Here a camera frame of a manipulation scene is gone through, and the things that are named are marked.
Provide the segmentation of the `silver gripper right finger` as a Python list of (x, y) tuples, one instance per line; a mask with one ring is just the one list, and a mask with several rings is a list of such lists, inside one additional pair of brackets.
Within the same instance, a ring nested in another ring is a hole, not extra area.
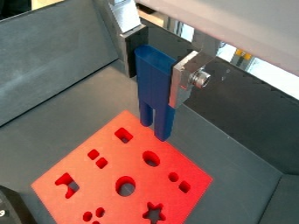
[(204, 67), (216, 57), (220, 41), (201, 31), (194, 31), (190, 45), (194, 49), (172, 66), (168, 104), (173, 109), (189, 98), (192, 88), (206, 86), (210, 75)]

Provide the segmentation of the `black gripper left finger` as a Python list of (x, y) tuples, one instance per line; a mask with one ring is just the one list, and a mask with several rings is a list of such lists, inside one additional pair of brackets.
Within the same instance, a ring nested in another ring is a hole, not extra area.
[(108, 0), (108, 8), (116, 23), (117, 43), (125, 75), (136, 76), (134, 49), (148, 43), (148, 28), (141, 24), (134, 0)]

